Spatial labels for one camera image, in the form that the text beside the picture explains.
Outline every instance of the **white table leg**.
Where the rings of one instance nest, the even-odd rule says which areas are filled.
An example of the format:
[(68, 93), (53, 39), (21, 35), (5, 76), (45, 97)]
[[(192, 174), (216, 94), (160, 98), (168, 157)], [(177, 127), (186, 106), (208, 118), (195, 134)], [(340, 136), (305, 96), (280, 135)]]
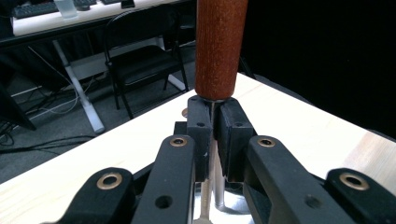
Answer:
[(62, 63), (64, 65), (64, 69), (67, 72), (67, 75), (69, 75), (74, 88), (76, 89), (79, 99), (81, 101), (82, 107), (85, 110), (85, 113), (87, 114), (88, 119), (90, 120), (90, 124), (93, 128), (93, 131), (95, 133), (102, 133), (105, 130), (105, 126), (103, 125), (102, 121), (99, 119), (98, 114), (96, 113), (95, 108), (91, 104), (91, 102), (88, 100), (87, 95), (85, 95), (84, 90), (81, 87), (81, 84), (79, 83), (78, 79), (76, 78), (76, 75), (73, 72), (72, 67), (70, 66), (70, 62), (67, 61), (64, 51), (62, 50), (61, 46), (59, 45), (58, 40), (53, 40), (52, 41), (54, 47), (56, 48), (56, 51), (58, 52), (59, 56), (61, 57)]

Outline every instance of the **keyboard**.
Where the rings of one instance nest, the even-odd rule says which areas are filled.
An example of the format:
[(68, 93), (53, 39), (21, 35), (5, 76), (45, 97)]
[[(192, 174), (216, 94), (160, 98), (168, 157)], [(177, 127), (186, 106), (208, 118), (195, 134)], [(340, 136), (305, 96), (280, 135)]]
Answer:
[[(75, 7), (91, 6), (96, 4), (96, 0), (73, 0)], [(36, 4), (36, 5), (26, 5), (14, 7), (12, 10), (12, 16), (16, 19), (29, 18), (44, 14), (49, 14), (52, 12), (57, 12), (58, 8), (54, 2)]]
[(103, 5), (109, 5), (109, 4), (119, 3), (122, 0), (100, 0), (100, 1), (103, 3)]

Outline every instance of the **wooden handle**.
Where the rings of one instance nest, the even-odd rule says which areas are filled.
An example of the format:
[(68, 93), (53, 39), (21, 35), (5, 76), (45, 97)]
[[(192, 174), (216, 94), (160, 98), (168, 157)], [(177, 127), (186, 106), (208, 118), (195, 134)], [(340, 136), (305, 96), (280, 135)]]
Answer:
[(207, 100), (233, 95), (248, 0), (199, 0), (195, 90)]

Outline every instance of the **chair seat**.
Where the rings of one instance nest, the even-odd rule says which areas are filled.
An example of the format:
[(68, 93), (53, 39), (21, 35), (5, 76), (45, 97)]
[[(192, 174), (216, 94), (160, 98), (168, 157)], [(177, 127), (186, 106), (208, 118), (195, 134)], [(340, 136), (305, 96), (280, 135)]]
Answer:
[(179, 62), (158, 46), (130, 51), (111, 61), (113, 72), (124, 85), (148, 84), (180, 70)]

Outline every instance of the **black chair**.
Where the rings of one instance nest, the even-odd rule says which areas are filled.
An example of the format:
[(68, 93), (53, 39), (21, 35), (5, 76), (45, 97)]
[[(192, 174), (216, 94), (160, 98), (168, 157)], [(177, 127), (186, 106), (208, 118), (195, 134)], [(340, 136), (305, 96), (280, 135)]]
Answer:
[[(166, 89), (170, 74), (180, 71), (185, 90), (189, 90), (181, 53), (178, 46), (179, 13), (169, 5), (151, 7), (140, 11), (127, 11), (112, 19), (105, 28), (104, 42), (106, 66), (110, 73), (117, 109), (120, 109), (118, 95), (134, 117), (125, 98), (125, 92), (164, 79)], [(113, 49), (133, 43), (166, 36), (171, 41), (169, 50), (149, 45), (119, 55)]]

